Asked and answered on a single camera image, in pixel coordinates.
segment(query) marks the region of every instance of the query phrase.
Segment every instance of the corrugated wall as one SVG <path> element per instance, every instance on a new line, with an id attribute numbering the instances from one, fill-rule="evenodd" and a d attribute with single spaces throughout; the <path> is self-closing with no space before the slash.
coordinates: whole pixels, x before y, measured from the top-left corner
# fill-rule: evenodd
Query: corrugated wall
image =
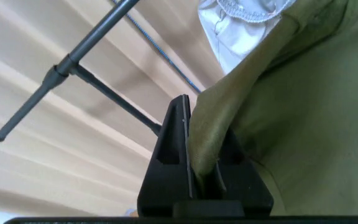
<path id="1" fill-rule="evenodd" d="M 198 22 L 198 1 L 140 0 L 130 14 L 200 89 L 222 77 Z M 112 8 L 107 0 L 0 0 L 0 127 Z M 81 61 L 161 123 L 172 98 L 196 93 L 121 20 Z M 0 211 L 122 215 L 157 137 L 77 77 L 49 93 L 0 143 Z"/>

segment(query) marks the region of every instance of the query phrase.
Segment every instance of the white cloth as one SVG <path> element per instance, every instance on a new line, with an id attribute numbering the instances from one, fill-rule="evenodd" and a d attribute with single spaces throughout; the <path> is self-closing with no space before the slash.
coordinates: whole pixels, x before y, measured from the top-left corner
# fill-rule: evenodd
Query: white cloth
<path id="1" fill-rule="evenodd" d="M 201 0 L 198 15 L 225 74 L 273 29 L 296 0 Z"/>

